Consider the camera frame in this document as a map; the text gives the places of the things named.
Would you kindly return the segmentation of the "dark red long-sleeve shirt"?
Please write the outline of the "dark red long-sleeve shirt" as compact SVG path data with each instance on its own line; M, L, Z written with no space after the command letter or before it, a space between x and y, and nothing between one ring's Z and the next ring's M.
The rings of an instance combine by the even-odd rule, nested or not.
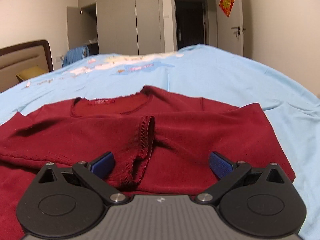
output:
M115 99L76 98L16 113L1 126L1 239L20 239L16 206L47 162L71 166L112 152L105 181L127 195L196 195L217 178L216 151L254 167L295 173L257 103L236 107L145 86Z

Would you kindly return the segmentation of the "white bedroom door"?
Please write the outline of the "white bedroom door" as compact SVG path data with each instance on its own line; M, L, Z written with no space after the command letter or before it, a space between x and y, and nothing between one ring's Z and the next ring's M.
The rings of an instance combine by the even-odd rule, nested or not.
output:
M217 12L217 46L230 53L242 56L244 54L244 35L236 36L231 27L244 26L242 0L235 0L229 18L219 7L216 0Z

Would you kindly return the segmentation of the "light blue cartoon duvet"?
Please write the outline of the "light blue cartoon duvet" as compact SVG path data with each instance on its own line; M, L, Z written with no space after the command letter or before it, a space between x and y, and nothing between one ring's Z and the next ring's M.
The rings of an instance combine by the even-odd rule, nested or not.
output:
M93 55L2 92L1 123L48 103L130 95L144 85L238 107L259 103L306 204L300 236L319 239L319 99L259 62L205 45L145 56Z

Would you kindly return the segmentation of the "olive yellow pillow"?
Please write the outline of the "olive yellow pillow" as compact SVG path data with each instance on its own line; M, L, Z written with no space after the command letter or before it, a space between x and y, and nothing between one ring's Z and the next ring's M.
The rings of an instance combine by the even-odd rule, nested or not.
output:
M34 77L43 75L43 74L47 74L48 71L38 67L38 66L34 66L28 69L25 69L19 73L16 74L16 77L18 79L19 82L23 82L29 79L32 79Z

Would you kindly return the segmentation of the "blue garment on chair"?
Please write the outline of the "blue garment on chair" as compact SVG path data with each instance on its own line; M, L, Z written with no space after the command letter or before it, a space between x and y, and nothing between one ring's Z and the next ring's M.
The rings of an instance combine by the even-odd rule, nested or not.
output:
M75 63L81 59L86 58L89 55L88 46L80 46L67 51L65 57L63 58L62 68L70 64Z

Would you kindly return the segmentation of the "brown padded headboard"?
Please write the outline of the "brown padded headboard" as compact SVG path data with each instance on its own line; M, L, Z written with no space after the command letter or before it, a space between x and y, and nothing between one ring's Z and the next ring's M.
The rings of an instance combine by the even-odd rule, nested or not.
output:
M45 73L54 70L49 42L36 40L1 49L1 92L22 82L18 73L38 67Z

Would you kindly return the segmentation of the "open wardrobe door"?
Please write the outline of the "open wardrobe door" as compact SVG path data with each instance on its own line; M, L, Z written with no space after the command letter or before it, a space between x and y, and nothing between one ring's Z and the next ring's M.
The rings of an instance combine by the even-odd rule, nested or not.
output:
M67 7L67 34L69 50L82 46L81 10Z

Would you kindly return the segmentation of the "grey built-in wardrobe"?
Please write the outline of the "grey built-in wardrobe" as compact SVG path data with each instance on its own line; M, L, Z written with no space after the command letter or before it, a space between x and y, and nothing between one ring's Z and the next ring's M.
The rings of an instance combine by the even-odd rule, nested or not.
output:
M78 7L95 9L101 54L164 51L162 0L78 0Z

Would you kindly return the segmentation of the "red fu character decoration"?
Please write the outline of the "red fu character decoration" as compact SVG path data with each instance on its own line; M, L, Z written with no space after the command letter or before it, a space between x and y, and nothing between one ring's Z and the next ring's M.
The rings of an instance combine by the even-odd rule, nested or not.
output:
M223 13L226 15L227 18L229 18L231 14L231 10L233 8L235 0L220 0L219 1L219 7L223 11Z

